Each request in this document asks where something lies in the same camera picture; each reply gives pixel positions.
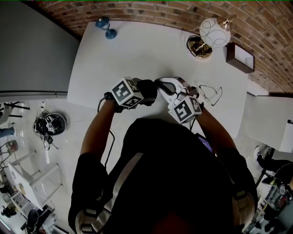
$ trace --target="white table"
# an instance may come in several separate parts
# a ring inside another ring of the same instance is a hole
[[[90,22],[79,46],[71,73],[67,100],[97,108],[105,92],[121,79],[130,76],[155,80],[179,76],[190,85],[221,86],[223,95],[214,106],[205,107],[237,137],[244,111],[248,75],[226,63],[226,48],[214,49],[212,55],[199,60],[186,48],[191,33],[148,23],[112,21],[118,35],[112,40],[105,31]],[[137,118],[168,116],[167,102],[158,94],[153,106],[139,105],[135,110],[115,115],[112,129],[121,145],[127,128]],[[194,131],[201,132],[198,123]]]

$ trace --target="tile floor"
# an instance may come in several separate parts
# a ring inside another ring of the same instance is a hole
[[[258,178],[261,172],[261,168],[258,166],[257,163],[254,162],[253,152],[257,145],[263,146],[263,144],[249,138],[245,133],[245,121],[247,112],[249,111],[250,100],[251,96],[247,95],[247,102],[245,105],[245,111],[240,131],[238,137],[234,140],[239,152],[246,158],[248,167],[252,175],[254,176],[254,178]],[[40,100],[28,101],[25,103],[25,106],[29,106],[31,110],[24,110],[24,112],[22,113],[23,118],[9,119],[9,122],[16,123],[18,131],[18,136],[15,138],[19,144],[19,151],[16,152],[16,158],[20,158],[33,150],[37,151],[35,156],[31,158],[31,160],[26,160],[22,163],[22,167],[30,173],[46,167],[48,165],[48,162],[58,163],[60,165],[60,179],[63,187],[59,191],[57,191],[57,193],[51,198],[51,201],[56,206],[55,213],[58,217],[57,223],[64,229],[70,230],[67,224],[67,216],[71,203],[71,186],[73,182],[75,168],[79,157],[83,137],[88,126],[91,123],[91,120],[95,117],[97,110],[68,103],[66,99],[47,100],[45,103],[45,109],[50,112],[63,113],[63,115],[66,117],[68,126],[61,135],[53,137],[53,142],[56,147],[59,148],[59,150],[51,146],[51,149],[49,151],[45,151],[43,147],[43,142],[34,135],[32,129],[37,110],[41,104],[42,101]],[[119,120],[117,118],[114,118],[114,122],[119,123]],[[118,141],[115,141],[114,143],[109,162],[107,164],[107,171],[112,170],[120,155],[122,140],[119,139],[123,139],[123,136],[118,136]],[[102,158],[102,163],[104,163],[106,160],[111,141],[112,137],[109,136],[108,144]],[[8,175],[8,179],[12,180],[12,178],[9,177],[10,173],[8,170],[6,170],[6,173]]]

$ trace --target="black shirt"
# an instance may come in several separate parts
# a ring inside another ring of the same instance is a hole
[[[233,225],[230,177],[257,202],[254,179],[236,149],[225,149],[216,157],[187,128],[140,119],[129,128],[109,175],[94,155],[80,156],[68,219],[74,231],[81,210],[102,209],[96,201],[102,190],[103,197],[112,197],[114,183],[136,153],[144,155],[121,187],[104,233],[149,233],[169,212],[199,230]]]

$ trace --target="blue lamp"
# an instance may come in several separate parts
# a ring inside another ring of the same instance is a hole
[[[96,27],[106,30],[106,38],[107,39],[113,39],[117,35],[117,31],[115,29],[109,29],[110,28],[110,23],[109,23],[109,18],[108,17],[101,17],[96,21]]]

